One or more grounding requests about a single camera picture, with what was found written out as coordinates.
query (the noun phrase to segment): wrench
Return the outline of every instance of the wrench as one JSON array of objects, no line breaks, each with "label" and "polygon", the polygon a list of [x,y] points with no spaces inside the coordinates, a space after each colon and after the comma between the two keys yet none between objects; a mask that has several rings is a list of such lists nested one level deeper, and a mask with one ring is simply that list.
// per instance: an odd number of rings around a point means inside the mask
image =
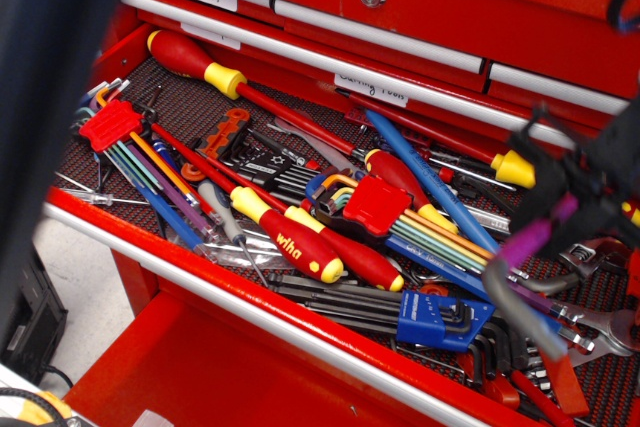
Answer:
[{"label": "wrench", "polygon": [[640,352],[640,342],[631,335],[631,328],[635,325],[633,310],[599,312],[573,304],[560,303],[559,305],[568,314],[565,318],[575,319],[575,323],[600,332],[600,335],[593,340],[595,347],[590,354],[584,355],[572,349],[569,355],[574,367],[606,354],[628,357],[633,352]]},{"label": "wrench", "polygon": [[559,260],[586,280],[599,268],[624,274],[630,255],[631,250],[624,244],[612,237],[603,237],[573,244],[560,253]]},{"label": "wrench", "polygon": [[611,342],[606,335],[598,335],[598,337],[593,339],[593,344],[593,351],[587,354],[583,354],[578,349],[569,349],[569,360],[574,368],[591,362],[592,360],[599,359],[607,354],[615,354],[621,357],[633,355],[632,351]]}]

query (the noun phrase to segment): yellow handle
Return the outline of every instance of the yellow handle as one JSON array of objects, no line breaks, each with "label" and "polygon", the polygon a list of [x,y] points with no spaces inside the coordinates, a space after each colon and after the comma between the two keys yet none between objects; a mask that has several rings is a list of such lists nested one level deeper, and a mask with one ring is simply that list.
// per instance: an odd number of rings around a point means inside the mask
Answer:
[{"label": "yellow handle", "polygon": [[260,219],[265,212],[271,210],[260,197],[249,187],[236,187],[231,191],[231,201],[233,208],[243,213],[256,224],[260,223]]},{"label": "yellow handle", "polygon": [[236,91],[238,84],[247,83],[247,78],[239,70],[229,69],[215,62],[204,71],[204,80],[232,100],[240,97]]},{"label": "yellow handle", "polygon": [[286,210],[284,216],[291,220],[295,220],[299,224],[306,225],[318,234],[326,227],[324,224],[311,217],[309,212],[293,205]]},{"label": "yellow handle", "polygon": [[513,150],[505,155],[497,154],[491,162],[491,168],[496,171],[496,180],[501,182],[521,185],[527,189],[536,185],[535,168]]}]

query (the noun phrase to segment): screwdriver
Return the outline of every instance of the screwdriver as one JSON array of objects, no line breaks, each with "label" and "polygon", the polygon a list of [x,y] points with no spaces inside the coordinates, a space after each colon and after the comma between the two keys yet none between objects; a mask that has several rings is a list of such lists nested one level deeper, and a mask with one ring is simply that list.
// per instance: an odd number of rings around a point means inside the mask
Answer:
[{"label": "screwdriver", "polygon": [[316,280],[332,283],[340,278],[342,261],[334,249],[309,227],[287,219],[260,200],[247,187],[236,185],[214,169],[199,154],[172,136],[159,124],[152,124],[153,131],[174,147],[189,163],[231,194],[233,207],[264,229],[282,255],[302,273]]},{"label": "screwdriver", "polygon": [[247,78],[241,72],[214,62],[202,47],[186,35],[157,30],[149,35],[147,47],[160,65],[171,72],[204,80],[232,100],[242,96],[314,137],[324,140],[340,152],[359,160],[364,158],[362,149],[356,148],[351,142],[249,86]]},{"label": "screwdriver", "polygon": [[431,137],[436,142],[440,142],[457,152],[489,164],[491,168],[496,171],[496,180],[520,185],[527,189],[535,186],[534,167],[513,150],[510,150],[504,155],[494,153],[480,144],[472,145],[468,138],[463,139],[450,133],[432,129],[426,125],[422,119],[413,115],[411,112],[399,112],[397,109],[393,109],[357,92],[350,92],[344,89],[337,89],[336,92],[351,99],[362,107],[384,115],[389,120],[415,130],[422,135]]},{"label": "screwdriver", "polygon": [[75,189],[60,189],[68,194],[73,195],[85,202],[88,202],[92,205],[113,205],[114,202],[119,202],[123,204],[135,204],[135,205],[149,205],[149,202],[144,202],[141,200],[128,200],[128,199],[116,199],[113,197],[113,194],[102,194],[98,192],[86,192],[84,190],[75,190]]},{"label": "screwdriver", "polygon": [[216,210],[218,215],[222,217],[222,228],[224,229],[224,233],[234,245],[242,248],[244,255],[258,274],[260,281],[265,287],[269,287],[267,279],[264,278],[264,275],[262,275],[262,272],[247,249],[247,236],[244,235],[244,232],[236,222],[236,219],[231,212],[231,208],[229,207],[229,199],[227,199],[224,191],[213,182],[203,180],[200,182],[200,185],[198,185],[198,193]]}]

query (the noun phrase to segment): screwdriver handle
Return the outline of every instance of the screwdriver handle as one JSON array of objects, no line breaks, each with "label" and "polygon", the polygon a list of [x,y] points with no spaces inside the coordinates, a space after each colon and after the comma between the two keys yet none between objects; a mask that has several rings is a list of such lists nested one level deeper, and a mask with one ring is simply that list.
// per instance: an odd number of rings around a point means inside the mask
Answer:
[{"label": "screwdriver handle", "polygon": [[233,189],[231,201],[234,209],[264,229],[284,258],[300,272],[326,283],[340,278],[342,261],[317,232],[273,210],[249,187]]},{"label": "screwdriver handle", "polygon": [[236,222],[226,193],[216,184],[209,180],[203,180],[198,185],[198,193],[211,205],[222,218],[222,228],[227,238],[234,244],[239,245],[247,241],[240,226]]},{"label": "screwdriver handle", "polygon": [[247,78],[239,71],[214,62],[202,47],[186,35],[156,30],[149,35],[147,47],[164,68],[178,75],[204,80],[230,99],[240,97],[236,88],[238,84],[247,82]]},{"label": "screwdriver handle", "polygon": [[204,80],[233,100],[242,95],[347,155],[351,155],[355,150],[351,142],[347,142],[313,120],[249,86],[247,78],[242,73],[214,62],[202,47],[186,35],[169,30],[158,30],[149,36],[147,47],[160,65],[178,75]]},{"label": "screwdriver handle", "polygon": [[398,292],[404,286],[402,276],[379,252],[343,237],[299,207],[289,207],[284,215],[318,232],[320,237],[331,244],[347,266],[370,285],[391,292]]},{"label": "screwdriver handle", "polygon": [[411,169],[395,155],[374,149],[367,154],[364,161],[370,174],[380,176],[390,185],[404,189],[411,194],[413,207],[420,217],[438,224],[449,232],[458,233],[458,227],[436,210]]}]

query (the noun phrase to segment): black drawer mat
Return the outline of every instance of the black drawer mat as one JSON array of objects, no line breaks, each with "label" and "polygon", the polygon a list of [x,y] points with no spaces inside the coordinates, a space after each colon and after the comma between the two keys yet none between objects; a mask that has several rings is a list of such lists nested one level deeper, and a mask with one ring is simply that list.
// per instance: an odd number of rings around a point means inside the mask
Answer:
[{"label": "black drawer mat", "polygon": [[[162,92],[155,104],[158,122],[184,143],[189,144],[193,139],[209,134],[228,110],[242,108],[250,112],[251,124],[254,128],[270,134],[275,140],[303,154],[312,154],[311,148],[304,141],[295,136],[285,136],[269,129],[267,124],[272,122],[273,117],[268,112],[242,98],[231,101],[204,82],[173,75],[153,59],[147,60],[137,68],[129,80],[131,85],[124,91],[122,99],[139,101],[144,104],[151,98],[156,87],[162,86]],[[346,122],[342,113],[319,107],[261,85],[252,85],[293,109],[308,112],[316,122],[326,126],[357,147],[364,149],[374,147],[374,133]],[[314,158],[322,167],[327,166],[324,159],[318,156]],[[66,157],[59,167],[59,171],[90,188],[97,186],[98,163],[94,160],[94,155],[86,142],[77,140],[69,142]],[[73,188],[72,185],[60,178],[56,179],[55,185]],[[117,171],[114,171],[106,181],[104,191],[113,194],[116,198],[144,200]],[[510,199],[517,202],[518,197],[519,195],[511,195]],[[495,205],[483,198],[467,203],[500,213]],[[155,234],[160,233],[156,215],[148,207],[113,204],[104,208],[133,225]],[[401,264],[404,267],[407,266],[407,262],[402,260]],[[231,270],[254,282],[259,282],[257,275],[251,269],[232,268]],[[560,264],[538,259],[531,260],[523,267],[523,270],[538,278],[563,272]],[[559,297],[562,300],[602,311],[620,308],[635,309],[636,300],[627,298],[625,289],[626,277],[608,272],[598,272],[589,282],[565,292]],[[590,336],[595,336],[594,332],[585,332]],[[388,338],[376,336],[371,338],[390,348],[395,347],[395,343]],[[459,372],[442,366],[442,364],[455,365],[455,355],[437,351],[414,354],[408,346],[400,345],[398,347],[397,351],[400,355],[405,355],[419,364],[433,368],[458,382],[464,381]],[[578,367],[576,372],[591,406],[591,414],[579,420],[578,425],[626,426],[639,368],[638,355],[628,358],[608,355]]]}]

